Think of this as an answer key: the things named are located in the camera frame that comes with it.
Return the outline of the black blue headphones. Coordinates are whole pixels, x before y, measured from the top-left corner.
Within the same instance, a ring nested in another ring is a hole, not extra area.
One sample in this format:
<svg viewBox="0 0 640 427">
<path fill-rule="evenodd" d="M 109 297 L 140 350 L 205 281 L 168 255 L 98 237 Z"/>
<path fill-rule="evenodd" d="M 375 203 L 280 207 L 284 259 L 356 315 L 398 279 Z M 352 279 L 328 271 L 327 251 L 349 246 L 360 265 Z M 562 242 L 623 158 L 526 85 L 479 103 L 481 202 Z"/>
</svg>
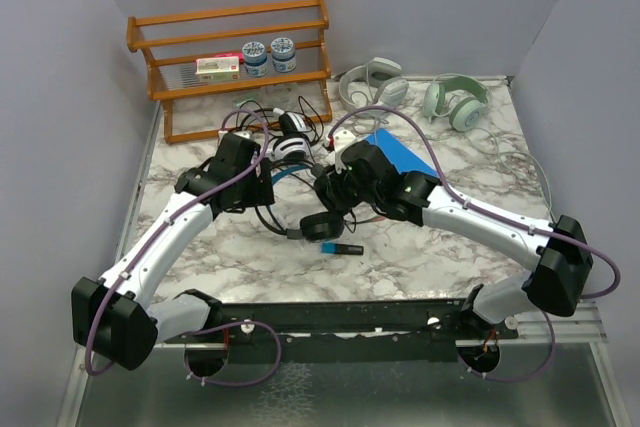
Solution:
<svg viewBox="0 0 640 427">
<path fill-rule="evenodd" d="M 277 175 L 272 176 L 272 183 L 275 184 L 280 178 L 300 170 L 309 170 L 314 177 L 318 177 L 324 170 L 323 166 L 312 163 L 309 160 L 276 160 L 271 163 L 271 172 L 282 168 Z M 269 223 L 261 214 L 258 207 L 254 208 L 256 216 L 262 225 L 270 232 L 291 240 L 306 240 L 309 242 L 324 242 L 339 238 L 346 227 L 344 215 L 337 212 L 325 211 L 303 217 L 299 221 L 299 227 L 285 229 L 275 218 L 271 207 L 266 207 L 272 218 Z"/>
</svg>

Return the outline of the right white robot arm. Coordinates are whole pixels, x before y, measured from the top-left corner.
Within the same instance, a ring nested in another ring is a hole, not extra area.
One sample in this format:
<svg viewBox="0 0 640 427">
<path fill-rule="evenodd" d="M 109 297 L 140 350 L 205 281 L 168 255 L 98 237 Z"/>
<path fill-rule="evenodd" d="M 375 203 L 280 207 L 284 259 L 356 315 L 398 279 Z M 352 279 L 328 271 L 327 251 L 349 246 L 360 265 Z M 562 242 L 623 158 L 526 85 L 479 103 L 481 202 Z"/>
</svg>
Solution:
<svg viewBox="0 0 640 427">
<path fill-rule="evenodd" d="M 399 172 L 384 152 L 367 141 L 353 142 L 314 182 L 321 202 L 348 213 L 366 203 L 382 216 L 468 238 L 525 268 L 525 273 L 473 288 L 459 314 L 461 330 L 481 338 L 496 324 L 539 309 L 570 317 L 593 266 L 579 222 L 567 216 L 550 223 L 479 202 L 437 176 Z"/>
</svg>

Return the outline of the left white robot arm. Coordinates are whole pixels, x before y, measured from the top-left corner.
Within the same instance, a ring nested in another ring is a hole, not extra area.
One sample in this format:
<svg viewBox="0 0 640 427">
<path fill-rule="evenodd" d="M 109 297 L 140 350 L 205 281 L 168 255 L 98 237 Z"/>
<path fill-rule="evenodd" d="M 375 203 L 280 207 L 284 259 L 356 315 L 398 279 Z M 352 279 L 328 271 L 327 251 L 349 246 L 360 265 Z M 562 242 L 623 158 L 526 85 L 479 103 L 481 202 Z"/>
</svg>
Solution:
<svg viewBox="0 0 640 427">
<path fill-rule="evenodd" d="M 153 347 L 190 333 L 206 342 L 220 332 L 215 299 L 198 291 L 154 302 L 186 247 L 223 212 L 254 207 L 273 194 L 266 150 L 237 134 L 222 137 L 213 157 L 180 175 L 160 217 L 98 279 L 71 290 L 72 334 L 91 376 L 113 365 L 138 368 Z"/>
</svg>

